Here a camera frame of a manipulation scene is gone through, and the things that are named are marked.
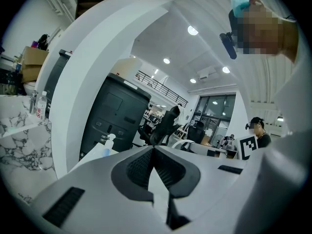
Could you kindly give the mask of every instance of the black metal railing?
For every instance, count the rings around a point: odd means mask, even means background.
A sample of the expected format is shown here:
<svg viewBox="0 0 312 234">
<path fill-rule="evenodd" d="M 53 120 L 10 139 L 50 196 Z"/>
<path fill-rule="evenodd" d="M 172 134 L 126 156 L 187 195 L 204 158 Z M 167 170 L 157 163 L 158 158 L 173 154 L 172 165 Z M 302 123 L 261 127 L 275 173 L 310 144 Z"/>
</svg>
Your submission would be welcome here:
<svg viewBox="0 0 312 234">
<path fill-rule="evenodd" d="M 169 100 L 172 100 L 174 102 L 181 103 L 183 107 L 186 106 L 188 103 L 187 100 L 183 99 L 181 96 L 177 95 L 175 92 L 167 88 L 166 86 L 162 85 L 158 81 L 152 79 L 147 74 L 143 73 L 142 71 L 138 71 L 135 78 L 139 80 L 140 82 L 150 86 L 151 88 L 155 89 L 156 91 L 163 94 L 165 97 L 167 97 Z"/>
</svg>

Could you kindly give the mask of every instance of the cardboard box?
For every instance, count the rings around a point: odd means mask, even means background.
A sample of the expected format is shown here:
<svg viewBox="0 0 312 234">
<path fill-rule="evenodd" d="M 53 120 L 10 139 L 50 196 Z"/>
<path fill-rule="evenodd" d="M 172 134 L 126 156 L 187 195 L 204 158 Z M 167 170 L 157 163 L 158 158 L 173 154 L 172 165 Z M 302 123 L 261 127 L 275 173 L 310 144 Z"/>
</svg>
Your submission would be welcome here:
<svg viewBox="0 0 312 234">
<path fill-rule="evenodd" d="M 23 74 L 22 82 L 37 80 L 40 69 L 49 52 L 25 47 L 22 57 L 21 73 Z"/>
</svg>

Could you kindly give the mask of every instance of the black shirt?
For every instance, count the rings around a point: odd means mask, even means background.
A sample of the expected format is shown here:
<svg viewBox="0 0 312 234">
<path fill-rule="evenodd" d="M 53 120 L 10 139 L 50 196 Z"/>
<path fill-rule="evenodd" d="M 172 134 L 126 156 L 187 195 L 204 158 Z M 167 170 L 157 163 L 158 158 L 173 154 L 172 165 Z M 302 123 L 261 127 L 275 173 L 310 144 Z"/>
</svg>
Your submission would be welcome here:
<svg viewBox="0 0 312 234">
<path fill-rule="evenodd" d="M 264 134 L 262 137 L 257 139 L 258 148 L 267 147 L 271 143 L 271 137 L 268 134 Z"/>
</svg>

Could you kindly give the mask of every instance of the white curved tube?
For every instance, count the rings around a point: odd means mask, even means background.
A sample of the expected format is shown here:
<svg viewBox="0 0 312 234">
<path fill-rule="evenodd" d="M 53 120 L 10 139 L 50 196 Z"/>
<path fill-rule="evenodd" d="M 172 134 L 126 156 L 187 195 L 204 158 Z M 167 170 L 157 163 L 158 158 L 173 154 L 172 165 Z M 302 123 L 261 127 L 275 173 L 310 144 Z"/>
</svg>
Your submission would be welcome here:
<svg viewBox="0 0 312 234">
<path fill-rule="evenodd" d="M 172 148 L 175 148 L 178 144 L 181 144 L 181 143 L 195 143 L 195 142 L 189 139 L 182 139 L 182 140 L 177 141 L 175 144 L 173 144 Z"/>
</svg>

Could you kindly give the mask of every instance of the plastic bottle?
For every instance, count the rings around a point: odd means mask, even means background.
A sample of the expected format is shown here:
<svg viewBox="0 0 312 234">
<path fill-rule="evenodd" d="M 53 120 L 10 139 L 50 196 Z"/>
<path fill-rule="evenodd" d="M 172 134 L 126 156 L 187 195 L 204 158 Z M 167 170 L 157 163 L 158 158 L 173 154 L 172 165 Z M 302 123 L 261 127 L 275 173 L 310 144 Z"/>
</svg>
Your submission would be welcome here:
<svg viewBox="0 0 312 234">
<path fill-rule="evenodd" d="M 109 156 L 109 154 L 111 152 L 111 149 L 113 148 L 113 145 L 114 145 L 113 140 L 114 140 L 114 138 L 116 138 L 116 135 L 109 134 L 107 137 L 109 139 L 105 142 L 104 151 L 103 151 L 102 157 Z"/>
<path fill-rule="evenodd" d="M 37 118 L 44 120 L 45 117 L 45 108 L 47 107 L 47 92 L 43 91 L 42 96 L 40 96 L 37 103 Z"/>
</svg>

